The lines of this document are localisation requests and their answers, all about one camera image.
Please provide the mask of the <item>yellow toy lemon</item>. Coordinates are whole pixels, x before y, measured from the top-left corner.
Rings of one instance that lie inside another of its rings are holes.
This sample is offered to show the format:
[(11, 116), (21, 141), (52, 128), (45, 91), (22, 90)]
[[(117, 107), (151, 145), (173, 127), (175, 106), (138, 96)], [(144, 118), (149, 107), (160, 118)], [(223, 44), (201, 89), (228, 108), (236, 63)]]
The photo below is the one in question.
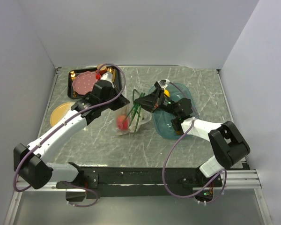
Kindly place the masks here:
[(170, 98), (170, 92), (168, 90), (164, 90), (163, 91), (163, 96), (167, 97), (167, 98)]

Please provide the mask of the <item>green toy long beans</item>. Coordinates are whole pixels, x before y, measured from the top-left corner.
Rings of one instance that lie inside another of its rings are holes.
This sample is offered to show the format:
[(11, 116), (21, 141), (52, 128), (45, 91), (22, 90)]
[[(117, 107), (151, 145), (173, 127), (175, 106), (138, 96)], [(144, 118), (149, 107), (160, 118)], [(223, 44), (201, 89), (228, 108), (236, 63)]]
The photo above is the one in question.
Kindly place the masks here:
[(137, 94), (139, 98), (145, 96), (144, 92), (138, 92), (136, 89), (133, 89), (133, 91), (132, 91), (133, 106), (129, 110), (129, 112), (126, 114), (126, 117), (127, 117), (127, 119), (129, 119), (129, 127), (128, 128), (131, 128), (132, 123), (135, 121), (133, 134), (136, 133), (136, 130), (138, 128), (138, 124), (139, 124), (139, 121), (140, 121), (140, 118), (141, 118), (141, 105), (135, 102), (135, 100), (136, 100), (135, 94)]

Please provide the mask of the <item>clear polka dot zip bag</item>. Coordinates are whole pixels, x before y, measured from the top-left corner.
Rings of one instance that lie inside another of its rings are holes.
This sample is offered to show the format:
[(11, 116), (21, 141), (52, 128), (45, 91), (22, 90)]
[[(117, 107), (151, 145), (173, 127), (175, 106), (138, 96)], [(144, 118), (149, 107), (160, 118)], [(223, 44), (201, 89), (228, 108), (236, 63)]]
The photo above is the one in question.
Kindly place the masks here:
[(140, 107), (136, 108), (133, 104), (129, 104), (114, 112), (113, 132), (115, 135), (136, 134), (140, 127), (151, 120), (151, 113)]

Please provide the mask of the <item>red toy apple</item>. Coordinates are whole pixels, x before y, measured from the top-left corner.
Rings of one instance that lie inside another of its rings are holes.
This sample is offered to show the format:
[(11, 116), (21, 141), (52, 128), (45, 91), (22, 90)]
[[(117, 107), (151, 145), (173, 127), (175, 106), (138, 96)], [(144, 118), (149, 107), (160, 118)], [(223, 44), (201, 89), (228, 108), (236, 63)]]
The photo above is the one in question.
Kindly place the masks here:
[(127, 119), (126, 115), (120, 115), (117, 117), (117, 127), (119, 130), (128, 130), (129, 119)]

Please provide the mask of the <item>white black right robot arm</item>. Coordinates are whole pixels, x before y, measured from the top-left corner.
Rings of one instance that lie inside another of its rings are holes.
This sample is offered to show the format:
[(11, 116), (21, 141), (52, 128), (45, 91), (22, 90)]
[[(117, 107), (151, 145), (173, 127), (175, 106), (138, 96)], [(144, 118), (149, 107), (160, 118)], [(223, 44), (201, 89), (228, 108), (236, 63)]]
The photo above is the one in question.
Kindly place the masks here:
[(193, 117), (192, 101), (188, 98), (175, 102), (165, 94), (153, 92), (134, 102), (150, 113), (159, 110), (173, 115), (171, 124), (178, 135), (193, 135), (210, 142), (214, 155), (199, 166), (200, 172), (195, 176), (201, 187), (206, 187), (213, 175), (231, 168), (251, 151), (232, 121), (221, 124)]

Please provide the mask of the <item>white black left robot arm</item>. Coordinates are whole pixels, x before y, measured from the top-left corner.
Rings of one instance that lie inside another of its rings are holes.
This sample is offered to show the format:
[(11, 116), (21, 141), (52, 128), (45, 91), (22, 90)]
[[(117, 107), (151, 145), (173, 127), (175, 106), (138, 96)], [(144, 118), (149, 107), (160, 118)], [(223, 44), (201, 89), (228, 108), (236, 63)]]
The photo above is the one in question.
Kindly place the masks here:
[(84, 177), (79, 167), (68, 164), (49, 164), (49, 159), (57, 153), (69, 139), (100, 117), (106, 109), (113, 111), (126, 106), (129, 100), (123, 96), (124, 90), (117, 90), (110, 81), (99, 80), (93, 90), (76, 101), (66, 115), (49, 131), (28, 145), (18, 144), (14, 148), (14, 190), (18, 177), (22, 177), (30, 187), (40, 189), (49, 181), (66, 181), (71, 187), (79, 188)]

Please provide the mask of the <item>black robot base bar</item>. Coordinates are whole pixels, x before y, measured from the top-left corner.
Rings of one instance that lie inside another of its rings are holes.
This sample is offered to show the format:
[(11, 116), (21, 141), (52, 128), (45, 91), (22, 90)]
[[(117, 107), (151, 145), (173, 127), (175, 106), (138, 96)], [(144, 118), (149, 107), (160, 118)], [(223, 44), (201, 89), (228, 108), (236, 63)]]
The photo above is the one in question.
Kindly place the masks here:
[(78, 176), (73, 181), (59, 181), (58, 189), (81, 188), (75, 195), (66, 192), (69, 202), (101, 197), (139, 197), (191, 195), (201, 188), (223, 186), (218, 173), (207, 178), (198, 168), (153, 167), (91, 167), (78, 166)]

